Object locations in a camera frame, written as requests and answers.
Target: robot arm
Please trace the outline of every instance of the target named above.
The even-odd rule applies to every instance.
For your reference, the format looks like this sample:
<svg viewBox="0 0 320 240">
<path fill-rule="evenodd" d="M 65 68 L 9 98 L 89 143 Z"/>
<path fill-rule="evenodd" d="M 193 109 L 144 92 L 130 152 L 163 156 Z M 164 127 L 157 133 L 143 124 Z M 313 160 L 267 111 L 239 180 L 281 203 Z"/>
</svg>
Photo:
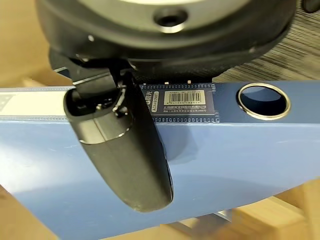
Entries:
<svg viewBox="0 0 320 240">
<path fill-rule="evenodd" d="M 302 3 L 307 12 L 319 0 Z M 54 69 L 74 89 L 64 110 L 105 182 L 140 212 L 167 206 L 173 188 L 142 83 L 211 82 L 272 49 L 296 0 L 37 0 Z"/>
</svg>

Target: screw hole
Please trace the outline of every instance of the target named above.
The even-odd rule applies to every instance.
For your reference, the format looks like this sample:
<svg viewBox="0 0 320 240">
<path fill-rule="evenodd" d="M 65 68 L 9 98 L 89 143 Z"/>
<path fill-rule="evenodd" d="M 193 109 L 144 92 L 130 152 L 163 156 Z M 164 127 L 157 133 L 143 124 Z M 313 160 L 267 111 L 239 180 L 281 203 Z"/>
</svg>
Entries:
<svg viewBox="0 0 320 240">
<path fill-rule="evenodd" d="M 154 22 L 160 27 L 166 29 L 173 29 L 177 26 L 182 26 L 182 24 L 185 23 L 187 19 L 187 12 L 181 9 L 162 9 L 154 16 Z"/>
</svg>

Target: silver metal ring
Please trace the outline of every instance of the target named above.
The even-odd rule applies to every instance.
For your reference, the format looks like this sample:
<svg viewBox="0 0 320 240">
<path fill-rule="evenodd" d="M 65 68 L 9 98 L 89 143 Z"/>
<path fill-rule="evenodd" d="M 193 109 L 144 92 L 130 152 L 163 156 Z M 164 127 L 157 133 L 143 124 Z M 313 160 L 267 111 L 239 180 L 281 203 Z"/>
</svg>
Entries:
<svg viewBox="0 0 320 240">
<path fill-rule="evenodd" d="M 245 104 L 243 103 L 243 101 L 241 100 L 241 94 L 243 93 L 244 90 L 251 88 L 251 87 L 263 87 L 263 88 L 267 88 L 267 89 L 271 89 L 273 91 L 275 91 L 276 93 L 280 94 L 282 97 L 284 97 L 285 100 L 285 109 L 282 113 L 277 114 L 277 115 L 262 115 L 259 113 L 256 113 L 252 110 L 250 110 L 248 107 L 245 106 Z M 256 119 L 260 119 L 260 120 L 265 120 L 265 121 L 272 121 L 272 120 L 277 120 L 277 119 L 281 119 L 285 116 L 287 116 L 291 110 L 291 101 L 288 97 L 288 95 L 281 90 L 280 88 L 268 84 L 268 83 L 264 83 L 264 82 L 257 82 L 257 83 L 250 83 L 247 84 L 245 86 L 243 86 L 237 93 L 236 95 L 236 100 L 238 102 L 239 107 L 248 115 L 250 115 L 253 118 Z"/>
</svg>

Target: gray carpet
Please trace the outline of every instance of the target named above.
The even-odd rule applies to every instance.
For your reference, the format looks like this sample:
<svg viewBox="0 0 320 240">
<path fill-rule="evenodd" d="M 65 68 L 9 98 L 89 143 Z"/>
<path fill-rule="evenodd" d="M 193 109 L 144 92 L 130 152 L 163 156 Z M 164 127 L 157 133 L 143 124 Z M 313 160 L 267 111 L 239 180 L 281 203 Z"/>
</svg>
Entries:
<svg viewBox="0 0 320 240">
<path fill-rule="evenodd" d="M 214 82 L 320 80 L 320 12 L 297 11 L 288 36 L 264 56 L 237 66 Z"/>
</svg>

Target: barcode label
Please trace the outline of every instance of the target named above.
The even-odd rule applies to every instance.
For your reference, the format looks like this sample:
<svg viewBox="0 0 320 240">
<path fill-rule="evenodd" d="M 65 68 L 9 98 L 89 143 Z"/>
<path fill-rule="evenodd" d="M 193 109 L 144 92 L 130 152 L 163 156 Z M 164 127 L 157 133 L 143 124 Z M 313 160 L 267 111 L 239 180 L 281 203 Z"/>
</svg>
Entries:
<svg viewBox="0 0 320 240">
<path fill-rule="evenodd" d="M 205 105 L 204 90 L 166 91 L 164 105 Z"/>
</svg>

